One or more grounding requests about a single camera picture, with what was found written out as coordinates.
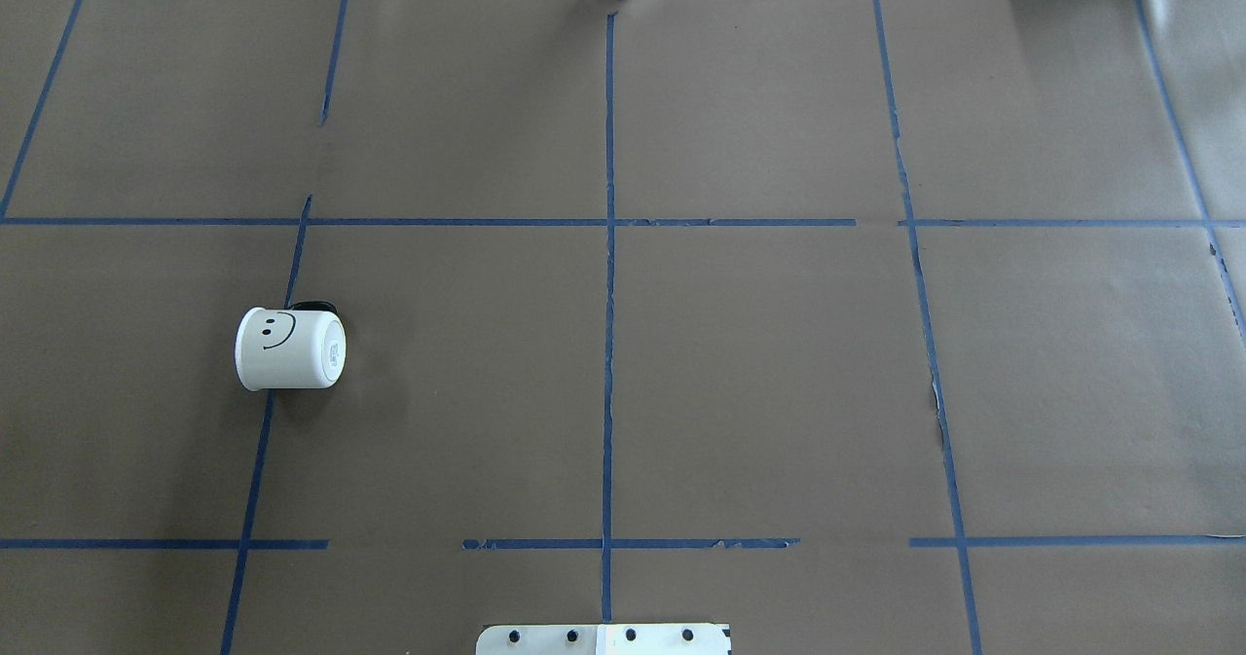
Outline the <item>white smiley face mug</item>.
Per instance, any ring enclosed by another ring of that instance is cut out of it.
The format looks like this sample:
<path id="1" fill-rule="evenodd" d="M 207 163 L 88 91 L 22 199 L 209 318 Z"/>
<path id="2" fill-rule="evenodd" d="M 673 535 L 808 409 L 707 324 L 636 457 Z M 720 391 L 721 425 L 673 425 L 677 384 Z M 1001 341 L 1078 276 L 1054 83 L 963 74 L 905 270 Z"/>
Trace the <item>white smiley face mug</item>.
<path id="1" fill-rule="evenodd" d="M 247 310 L 233 346 L 238 380 L 248 390 L 333 387 L 346 356 L 346 328 L 325 301 Z"/>

